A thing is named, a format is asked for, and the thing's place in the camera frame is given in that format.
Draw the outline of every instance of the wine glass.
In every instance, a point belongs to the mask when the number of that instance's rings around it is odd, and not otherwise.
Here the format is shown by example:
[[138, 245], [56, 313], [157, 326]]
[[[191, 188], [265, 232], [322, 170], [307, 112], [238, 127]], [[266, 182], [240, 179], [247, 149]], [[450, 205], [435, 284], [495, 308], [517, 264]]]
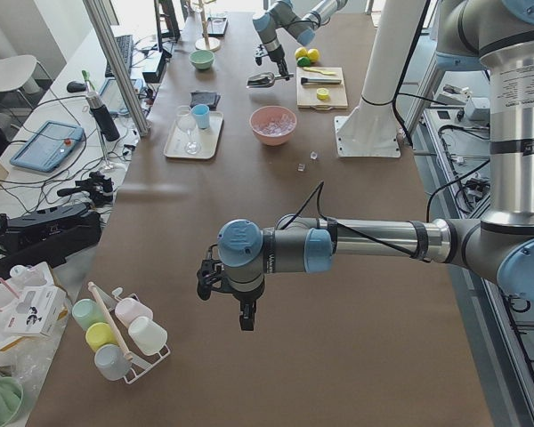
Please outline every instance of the wine glass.
[[192, 132], [196, 129], [196, 119], [192, 115], [189, 106], [181, 105], [176, 110], [176, 126], [188, 135], [188, 143], [184, 147], [184, 150], [192, 156], [198, 154], [202, 146], [199, 141], [194, 141], [192, 138]]

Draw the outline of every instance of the cardboard box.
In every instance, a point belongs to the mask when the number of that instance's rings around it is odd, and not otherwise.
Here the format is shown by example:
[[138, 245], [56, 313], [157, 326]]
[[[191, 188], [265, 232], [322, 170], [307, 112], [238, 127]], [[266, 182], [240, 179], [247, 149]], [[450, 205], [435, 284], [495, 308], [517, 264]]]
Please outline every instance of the cardboard box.
[[25, 287], [4, 332], [20, 336], [49, 336], [63, 310], [65, 295], [65, 291], [56, 286]]

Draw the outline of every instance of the computer mouse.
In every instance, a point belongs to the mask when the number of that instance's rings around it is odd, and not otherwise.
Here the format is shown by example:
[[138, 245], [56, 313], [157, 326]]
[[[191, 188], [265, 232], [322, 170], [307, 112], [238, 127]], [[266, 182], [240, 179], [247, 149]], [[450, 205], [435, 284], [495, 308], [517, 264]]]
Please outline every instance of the computer mouse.
[[67, 90], [69, 93], [75, 93], [75, 92], [84, 92], [87, 89], [87, 86], [85, 86], [85, 83], [72, 81], [68, 83]]

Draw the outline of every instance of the keyboard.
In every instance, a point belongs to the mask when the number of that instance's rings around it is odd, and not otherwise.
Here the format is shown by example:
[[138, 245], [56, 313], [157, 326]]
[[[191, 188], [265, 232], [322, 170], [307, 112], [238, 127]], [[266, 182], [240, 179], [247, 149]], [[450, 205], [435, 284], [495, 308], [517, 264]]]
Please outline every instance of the keyboard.
[[[125, 68], [130, 73], [131, 67], [133, 66], [133, 35], [128, 34], [126, 36], [117, 36], [115, 37], [115, 41], [117, 42], [118, 50], [121, 52], [121, 56], [125, 62]], [[105, 68], [105, 77], [114, 77], [108, 62], [107, 67]]]

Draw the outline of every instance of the white tray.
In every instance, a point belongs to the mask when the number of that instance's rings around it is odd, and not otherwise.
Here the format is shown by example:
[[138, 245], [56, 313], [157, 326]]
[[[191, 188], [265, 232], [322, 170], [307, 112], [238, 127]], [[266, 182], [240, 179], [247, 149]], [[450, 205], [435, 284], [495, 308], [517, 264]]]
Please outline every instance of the white tray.
[[191, 155], [184, 150], [184, 147], [188, 143], [188, 135], [176, 127], [176, 121], [174, 120], [164, 147], [164, 155], [172, 158], [193, 158], [197, 160], [212, 158], [220, 138], [222, 124], [223, 114], [219, 111], [210, 111], [210, 127], [207, 129], [196, 128], [192, 134], [194, 140], [200, 141], [202, 149], [198, 154]]

